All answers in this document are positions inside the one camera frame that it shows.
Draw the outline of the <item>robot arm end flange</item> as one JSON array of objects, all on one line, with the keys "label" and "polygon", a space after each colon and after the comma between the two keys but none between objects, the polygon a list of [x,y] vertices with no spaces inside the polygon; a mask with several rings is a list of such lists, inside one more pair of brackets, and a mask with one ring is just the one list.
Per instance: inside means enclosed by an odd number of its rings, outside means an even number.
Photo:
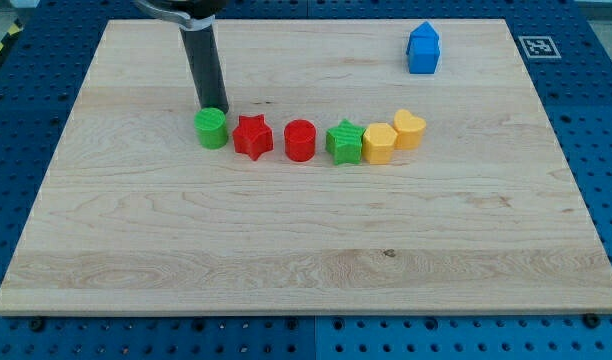
[{"label": "robot arm end flange", "polygon": [[210,27],[216,14],[224,9],[228,0],[133,0],[144,14],[177,24],[186,31]]}]

